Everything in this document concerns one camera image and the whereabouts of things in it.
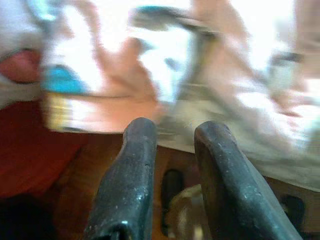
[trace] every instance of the black object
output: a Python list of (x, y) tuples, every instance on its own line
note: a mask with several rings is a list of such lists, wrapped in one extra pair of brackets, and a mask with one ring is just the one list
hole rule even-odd
[(157, 135), (146, 118), (132, 121), (103, 177), (84, 240), (150, 240)]
[(0, 204), (1, 240), (55, 240), (52, 214), (31, 195), (17, 195)]
[(301, 232), (305, 215), (304, 202), (298, 197), (286, 195), (281, 199), (281, 204), (285, 206), (285, 213), (290, 222)]
[(302, 240), (227, 126), (205, 122), (195, 130), (194, 141), (214, 239)]
[(168, 236), (168, 225), (166, 215), (169, 211), (171, 200), (185, 188), (184, 175), (176, 169), (170, 169), (165, 172), (161, 183), (161, 231), (163, 235)]

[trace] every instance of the metal part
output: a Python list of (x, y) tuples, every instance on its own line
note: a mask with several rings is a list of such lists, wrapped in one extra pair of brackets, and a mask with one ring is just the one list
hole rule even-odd
[(114, 164), (103, 177), (84, 231), (84, 240), (150, 240), (156, 127), (132, 121)]
[(213, 239), (302, 240), (227, 126), (205, 122), (194, 141)]

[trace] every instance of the red fabric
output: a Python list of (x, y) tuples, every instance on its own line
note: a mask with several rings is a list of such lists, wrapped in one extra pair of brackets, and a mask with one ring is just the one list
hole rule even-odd
[(85, 134), (46, 129), (39, 102), (19, 102), (0, 110), (0, 198), (39, 195), (57, 180)]

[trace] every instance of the red cloth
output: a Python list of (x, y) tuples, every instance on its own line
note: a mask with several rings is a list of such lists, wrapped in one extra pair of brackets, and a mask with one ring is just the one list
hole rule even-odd
[(38, 101), (0, 110), (0, 198), (45, 192), (86, 142), (46, 129)]

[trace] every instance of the blue patch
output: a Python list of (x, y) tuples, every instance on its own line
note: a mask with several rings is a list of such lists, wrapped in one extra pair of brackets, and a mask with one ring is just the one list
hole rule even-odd
[(86, 88), (79, 79), (62, 66), (55, 66), (44, 72), (42, 88), (62, 94), (85, 94)]

